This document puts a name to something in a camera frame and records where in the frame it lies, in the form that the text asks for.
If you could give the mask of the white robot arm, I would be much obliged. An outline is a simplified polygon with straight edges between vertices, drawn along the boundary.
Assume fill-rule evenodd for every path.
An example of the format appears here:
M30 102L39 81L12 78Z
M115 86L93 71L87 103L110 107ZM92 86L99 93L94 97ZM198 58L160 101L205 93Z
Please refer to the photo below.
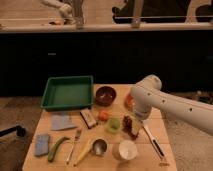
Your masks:
M133 113L139 120L146 120L151 109L157 108L213 136L213 105L164 93L161 87L156 75L148 75L131 87Z

